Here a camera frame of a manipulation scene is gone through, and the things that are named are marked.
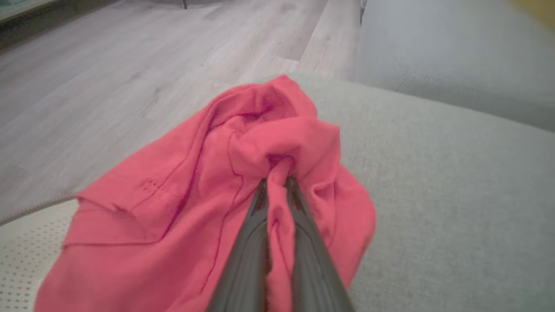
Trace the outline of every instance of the white seat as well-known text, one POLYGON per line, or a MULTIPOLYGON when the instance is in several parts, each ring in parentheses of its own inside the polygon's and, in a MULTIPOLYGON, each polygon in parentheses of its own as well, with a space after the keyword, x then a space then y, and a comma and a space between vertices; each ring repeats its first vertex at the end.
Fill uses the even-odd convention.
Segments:
POLYGON ((77 208, 69 200, 0 227, 0 311, 33 310, 77 208))

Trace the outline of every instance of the wooden floor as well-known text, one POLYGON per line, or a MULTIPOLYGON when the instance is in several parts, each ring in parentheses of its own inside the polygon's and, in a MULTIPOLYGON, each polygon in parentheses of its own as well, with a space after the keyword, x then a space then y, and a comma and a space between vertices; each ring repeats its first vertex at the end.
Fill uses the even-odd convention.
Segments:
POLYGON ((0 55, 0 220, 84 188, 221 91, 350 79, 358 0, 126 0, 0 55))

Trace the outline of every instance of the light gray sofa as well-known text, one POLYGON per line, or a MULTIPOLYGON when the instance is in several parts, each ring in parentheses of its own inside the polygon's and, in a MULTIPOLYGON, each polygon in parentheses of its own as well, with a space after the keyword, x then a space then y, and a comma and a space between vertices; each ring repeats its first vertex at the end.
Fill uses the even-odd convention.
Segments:
MULTIPOLYGON (((320 119, 341 127, 341 162, 376 207, 375 236, 349 289, 357 311, 555 311, 555 133, 290 77, 320 119)), ((66 202, 0 227, 0 311, 32 310, 76 208, 66 202)))
POLYGON ((365 6, 356 81, 555 131, 555 33, 511 1, 365 6))

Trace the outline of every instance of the fabric upholstery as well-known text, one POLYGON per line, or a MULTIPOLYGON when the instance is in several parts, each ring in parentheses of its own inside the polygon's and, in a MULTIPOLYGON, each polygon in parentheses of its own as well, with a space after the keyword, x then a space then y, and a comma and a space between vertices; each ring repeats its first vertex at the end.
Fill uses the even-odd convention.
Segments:
POLYGON ((452 105, 291 75, 341 128, 376 207, 357 311, 555 311, 555 134, 452 105))
POLYGON ((369 0, 355 80, 555 132, 555 35, 509 1, 369 0))

